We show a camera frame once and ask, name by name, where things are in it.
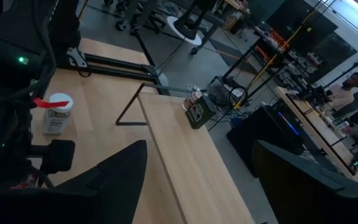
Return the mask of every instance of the computer tower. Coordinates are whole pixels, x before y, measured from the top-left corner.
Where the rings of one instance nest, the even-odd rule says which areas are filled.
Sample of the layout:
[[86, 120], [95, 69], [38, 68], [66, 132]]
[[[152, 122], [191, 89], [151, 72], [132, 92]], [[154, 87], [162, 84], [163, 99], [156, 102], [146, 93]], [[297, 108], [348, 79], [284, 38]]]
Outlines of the computer tower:
[[304, 149], [297, 128], [296, 124], [290, 124], [279, 111], [270, 106], [261, 106], [226, 136], [250, 173], [258, 177], [252, 162], [255, 141], [263, 140], [294, 154], [301, 154]]

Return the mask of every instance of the white plastic container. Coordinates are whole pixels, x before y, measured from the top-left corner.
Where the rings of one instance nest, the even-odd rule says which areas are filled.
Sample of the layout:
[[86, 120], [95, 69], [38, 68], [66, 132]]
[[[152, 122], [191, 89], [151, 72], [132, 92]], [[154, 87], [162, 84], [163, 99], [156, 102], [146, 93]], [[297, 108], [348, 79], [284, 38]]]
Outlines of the white plastic container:
[[44, 134], [61, 134], [64, 132], [74, 101], [69, 95], [64, 93], [54, 93], [49, 98], [50, 103], [61, 101], [68, 101], [68, 104], [66, 106], [45, 110], [43, 126]]

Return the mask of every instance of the small black box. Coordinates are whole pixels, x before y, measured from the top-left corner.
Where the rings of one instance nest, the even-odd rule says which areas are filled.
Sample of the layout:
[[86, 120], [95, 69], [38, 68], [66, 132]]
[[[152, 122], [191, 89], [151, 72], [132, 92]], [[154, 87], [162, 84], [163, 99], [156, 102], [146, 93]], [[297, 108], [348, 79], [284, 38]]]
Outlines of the small black box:
[[202, 96], [186, 111], [186, 117], [193, 129], [199, 129], [216, 114], [211, 100]]

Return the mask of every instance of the blue led light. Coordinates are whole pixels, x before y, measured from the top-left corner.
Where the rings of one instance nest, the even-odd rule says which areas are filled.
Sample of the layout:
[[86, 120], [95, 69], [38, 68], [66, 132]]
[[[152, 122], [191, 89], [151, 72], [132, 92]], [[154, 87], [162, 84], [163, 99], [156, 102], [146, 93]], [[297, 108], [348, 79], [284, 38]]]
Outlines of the blue led light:
[[278, 112], [278, 114], [284, 119], [285, 122], [287, 122], [287, 124], [291, 127], [291, 129], [295, 132], [296, 135], [299, 135], [299, 133], [295, 130], [295, 128], [293, 128], [292, 124], [290, 124], [287, 119], [284, 118], [284, 116]]

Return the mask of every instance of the man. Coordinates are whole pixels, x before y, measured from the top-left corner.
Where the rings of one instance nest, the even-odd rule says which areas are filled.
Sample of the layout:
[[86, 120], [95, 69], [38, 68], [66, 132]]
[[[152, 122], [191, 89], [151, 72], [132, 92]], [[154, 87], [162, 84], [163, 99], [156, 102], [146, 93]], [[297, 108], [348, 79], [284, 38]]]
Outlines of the man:
[[353, 73], [347, 80], [340, 85], [333, 85], [330, 90], [332, 95], [330, 98], [333, 100], [330, 102], [330, 105], [334, 110], [338, 111], [342, 107], [352, 103], [354, 101], [353, 93], [351, 92], [352, 88], [358, 87], [358, 72]]

